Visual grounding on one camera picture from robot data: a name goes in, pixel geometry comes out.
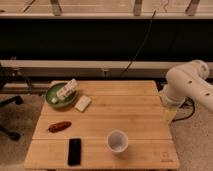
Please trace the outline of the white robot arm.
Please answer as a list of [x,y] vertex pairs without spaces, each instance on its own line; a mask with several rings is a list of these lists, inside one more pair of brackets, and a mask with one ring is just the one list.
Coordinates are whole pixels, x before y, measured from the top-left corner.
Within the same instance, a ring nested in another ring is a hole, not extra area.
[[167,84],[160,91],[162,104],[180,107],[186,98],[191,98],[213,112],[213,85],[206,81],[209,74],[209,67],[202,60],[170,68],[166,73]]

